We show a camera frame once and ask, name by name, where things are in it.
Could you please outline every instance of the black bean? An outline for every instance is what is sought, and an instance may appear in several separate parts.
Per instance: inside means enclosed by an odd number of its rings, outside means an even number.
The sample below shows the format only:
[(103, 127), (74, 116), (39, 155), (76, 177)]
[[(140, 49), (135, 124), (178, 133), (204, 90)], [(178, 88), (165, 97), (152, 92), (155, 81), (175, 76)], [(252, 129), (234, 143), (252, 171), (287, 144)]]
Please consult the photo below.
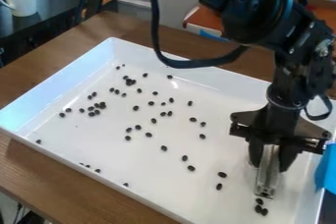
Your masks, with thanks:
[(261, 213), (261, 211), (262, 211), (262, 207), (261, 207), (260, 205), (256, 205), (256, 206), (254, 207), (254, 211), (255, 211), (256, 213)]
[(263, 200), (259, 197), (255, 199), (255, 202), (259, 205), (263, 205)]
[(220, 191), (222, 190), (222, 188), (223, 188), (223, 185), (221, 183), (218, 183), (216, 186), (216, 190)]
[(268, 214), (268, 210), (266, 209), (266, 208), (263, 208), (262, 210), (261, 210), (261, 215), (262, 216), (266, 216)]
[(219, 176), (220, 178), (223, 178), (223, 179), (225, 179), (226, 177), (228, 177), (228, 175), (227, 175), (226, 173), (224, 173), (224, 172), (219, 172), (219, 173), (218, 173), (218, 176)]
[(194, 172), (195, 171), (195, 167), (194, 166), (192, 166), (192, 165), (189, 165), (188, 166), (188, 170), (190, 170), (191, 172)]
[(161, 149), (162, 149), (163, 151), (167, 151), (167, 150), (168, 150), (168, 148), (167, 148), (166, 145), (161, 145)]

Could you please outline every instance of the coffee bean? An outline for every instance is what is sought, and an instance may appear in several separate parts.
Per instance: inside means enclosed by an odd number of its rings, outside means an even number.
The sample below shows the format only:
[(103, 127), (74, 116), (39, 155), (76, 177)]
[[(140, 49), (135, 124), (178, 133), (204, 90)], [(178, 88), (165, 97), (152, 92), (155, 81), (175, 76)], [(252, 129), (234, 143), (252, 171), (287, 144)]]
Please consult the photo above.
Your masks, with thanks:
[(222, 190), (222, 188), (223, 188), (223, 185), (218, 183), (217, 186), (216, 186), (216, 190), (220, 191), (220, 190)]
[(263, 200), (261, 198), (256, 198), (255, 202), (259, 205), (263, 205)]
[(192, 165), (189, 165), (188, 166), (188, 170), (190, 170), (191, 172), (194, 172), (195, 171), (195, 167), (194, 166), (192, 166)]
[(261, 213), (261, 211), (262, 211), (262, 207), (261, 207), (260, 205), (256, 205), (256, 206), (254, 207), (254, 211), (255, 211), (256, 213)]
[(218, 173), (218, 176), (219, 176), (220, 178), (223, 178), (223, 179), (225, 179), (226, 177), (228, 177), (228, 175), (227, 175), (226, 173), (224, 173), (224, 172), (219, 172), (219, 173)]
[(263, 208), (262, 210), (261, 210), (261, 215), (262, 216), (266, 216), (268, 214), (268, 210), (266, 209), (266, 208)]

